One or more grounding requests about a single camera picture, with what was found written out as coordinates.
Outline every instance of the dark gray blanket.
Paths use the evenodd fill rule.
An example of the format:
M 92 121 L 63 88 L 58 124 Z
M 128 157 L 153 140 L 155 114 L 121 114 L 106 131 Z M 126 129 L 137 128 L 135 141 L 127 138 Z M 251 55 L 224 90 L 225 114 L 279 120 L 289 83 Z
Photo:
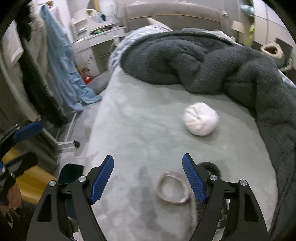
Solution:
M 274 240 L 296 214 L 296 89 L 282 82 L 274 61 L 210 33 L 182 30 L 143 37 L 120 64 L 148 83 L 180 83 L 192 93 L 224 91 L 255 113 L 276 171 L 278 203 L 269 231 Z

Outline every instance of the blue towel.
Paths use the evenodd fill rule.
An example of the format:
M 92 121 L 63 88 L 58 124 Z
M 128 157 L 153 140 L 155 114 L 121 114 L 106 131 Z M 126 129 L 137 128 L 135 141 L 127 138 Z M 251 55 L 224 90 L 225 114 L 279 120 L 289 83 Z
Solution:
M 48 64 L 57 81 L 57 86 L 62 98 L 70 108 L 76 111 L 83 109 L 77 99 L 86 104 L 101 100 L 92 89 L 86 87 L 78 73 L 72 58 L 72 50 L 67 39 L 66 32 L 60 27 L 56 19 L 51 15 L 46 5 L 40 9 L 40 15 L 44 19 L 47 30 Z

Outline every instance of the red object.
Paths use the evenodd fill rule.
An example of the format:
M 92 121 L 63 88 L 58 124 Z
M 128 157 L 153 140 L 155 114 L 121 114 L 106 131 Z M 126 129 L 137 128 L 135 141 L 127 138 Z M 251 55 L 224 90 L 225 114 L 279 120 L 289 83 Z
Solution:
M 83 77 L 83 81 L 84 81 L 84 83 L 87 85 L 89 82 L 92 81 L 92 77 L 90 77 L 90 76 Z

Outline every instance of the human hand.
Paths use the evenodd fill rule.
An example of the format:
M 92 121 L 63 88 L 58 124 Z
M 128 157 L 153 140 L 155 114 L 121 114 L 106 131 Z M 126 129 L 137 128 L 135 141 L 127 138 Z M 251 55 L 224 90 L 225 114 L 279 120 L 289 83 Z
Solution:
M 21 203 L 21 194 L 18 185 L 15 183 L 7 193 L 8 207 L 16 209 Z

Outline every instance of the desk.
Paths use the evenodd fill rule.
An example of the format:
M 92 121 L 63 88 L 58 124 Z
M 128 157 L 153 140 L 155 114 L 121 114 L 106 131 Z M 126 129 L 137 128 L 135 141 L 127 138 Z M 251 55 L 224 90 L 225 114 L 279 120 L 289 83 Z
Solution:
M 107 53 L 103 54 L 103 56 L 95 57 L 92 47 L 114 40 L 115 37 L 122 38 L 125 36 L 125 33 L 124 26 L 114 27 L 108 31 L 82 38 L 72 44 L 75 60 L 82 77 L 101 74 L 104 71 L 101 57 L 108 57 L 110 54 L 109 49 L 106 50 L 106 46 L 104 46 L 104 50 L 105 52 L 107 51 Z

